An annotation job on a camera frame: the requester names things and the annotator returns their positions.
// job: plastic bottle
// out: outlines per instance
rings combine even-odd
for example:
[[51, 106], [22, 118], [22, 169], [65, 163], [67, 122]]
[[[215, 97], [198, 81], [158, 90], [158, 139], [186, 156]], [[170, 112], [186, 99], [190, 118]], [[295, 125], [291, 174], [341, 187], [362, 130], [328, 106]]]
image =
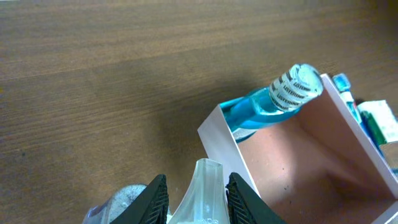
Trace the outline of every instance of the plastic bottle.
[[308, 64], [296, 64], [269, 86], [223, 109], [223, 113], [236, 142], [241, 142], [258, 129], [289, 119], [322, 91], [318, 71]]
[[223, 223], [229, 223], [223, 165], [200, 159], [189, 188], [168, 224]]

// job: blue liquid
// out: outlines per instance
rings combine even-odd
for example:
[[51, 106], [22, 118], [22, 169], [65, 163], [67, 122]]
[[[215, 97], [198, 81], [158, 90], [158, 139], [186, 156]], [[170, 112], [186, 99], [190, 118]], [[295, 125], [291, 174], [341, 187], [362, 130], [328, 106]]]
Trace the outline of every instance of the blue liquid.
[[261, 129], [285, 121], [300, 111], [281, 111], [272, 102], [268, 87], [254, 90], [232, 106], [223, 108], [225, 120], [234, 133], [237, 129]]

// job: clear glass object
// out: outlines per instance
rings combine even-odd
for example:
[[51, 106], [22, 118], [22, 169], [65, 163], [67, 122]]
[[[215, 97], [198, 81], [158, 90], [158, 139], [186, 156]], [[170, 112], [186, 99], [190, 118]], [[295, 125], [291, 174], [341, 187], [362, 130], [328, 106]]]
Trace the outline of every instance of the clear glass object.
[[211, 159], [197, 161], [191, 183], [169, 224], [229, 223], [223, 165]]

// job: bottle cap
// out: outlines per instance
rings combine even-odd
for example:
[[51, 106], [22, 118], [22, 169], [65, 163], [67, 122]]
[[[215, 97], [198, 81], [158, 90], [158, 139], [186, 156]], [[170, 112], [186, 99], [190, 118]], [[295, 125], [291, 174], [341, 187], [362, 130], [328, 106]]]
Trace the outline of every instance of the bottle cap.
[[269, 86], [272, 102], [282, 111], [293, 111], [321, 95], [318, 71], [308, 64], [296, 64]]

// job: cardboard box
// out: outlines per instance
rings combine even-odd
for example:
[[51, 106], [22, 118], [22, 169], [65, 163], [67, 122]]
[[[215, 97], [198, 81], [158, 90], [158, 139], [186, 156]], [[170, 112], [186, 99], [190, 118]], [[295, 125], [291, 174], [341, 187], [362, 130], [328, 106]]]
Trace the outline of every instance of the cardboard box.
[[199, 127], [210, 159], [242, 178], [287, 223], [386, 223], [398, 181], [327, 75], [297, 116], [236, 144], [220, 105]]

